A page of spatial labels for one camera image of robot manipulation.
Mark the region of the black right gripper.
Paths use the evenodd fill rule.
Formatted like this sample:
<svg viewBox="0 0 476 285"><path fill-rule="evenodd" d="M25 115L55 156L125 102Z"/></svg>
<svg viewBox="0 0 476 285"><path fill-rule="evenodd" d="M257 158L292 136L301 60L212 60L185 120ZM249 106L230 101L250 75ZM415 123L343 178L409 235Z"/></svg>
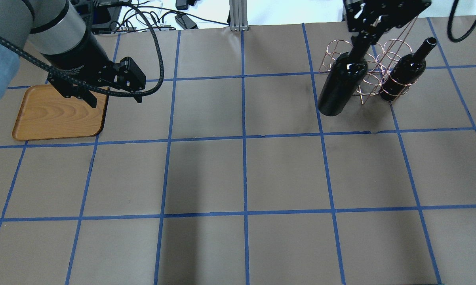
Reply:
<svg viewBox="0 0 476 285"><path fill-rule="evenodd" d="M401 28L432 5L431 0L344 0L344 18L352 38L366 32L377 42Z"/></svg>

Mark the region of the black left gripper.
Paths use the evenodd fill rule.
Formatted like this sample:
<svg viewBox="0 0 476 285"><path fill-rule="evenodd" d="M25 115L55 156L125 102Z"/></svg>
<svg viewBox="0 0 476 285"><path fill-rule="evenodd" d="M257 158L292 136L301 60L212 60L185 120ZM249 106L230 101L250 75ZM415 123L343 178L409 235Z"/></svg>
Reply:
<svg viewBox="0 0 476 285"><path fill-rule="evenodd" d="M75 97L83 100L91 108L97 107L97 98L88 89L78 87L51 73L48 75L48 81L64 98ZM99 88L109 87L130 93L141 93L146 86L146 75L133 58L125 57L119 63L109 61L106 65L94 70L94 74L89 78L82 79L82 81ZM143 102L142 95L134 96L133 99L138 104Z"/></svg>

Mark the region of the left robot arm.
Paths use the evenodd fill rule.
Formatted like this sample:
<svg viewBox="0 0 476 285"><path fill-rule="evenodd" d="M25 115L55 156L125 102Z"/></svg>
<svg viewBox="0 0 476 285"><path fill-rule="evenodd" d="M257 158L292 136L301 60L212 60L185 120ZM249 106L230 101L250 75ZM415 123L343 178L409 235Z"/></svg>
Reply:
<svg viewBox="0 0 476 285"><path fill-rule="evenodd" d="M142 91L146 76L126 57L113 63L69 0L0 0L0 37L23 49L30 43L52 66L97 87ZM0 44L0 99L19 70L20 56ZM49 83L69 99L97 106L97 98L49 72Z"/></svg>

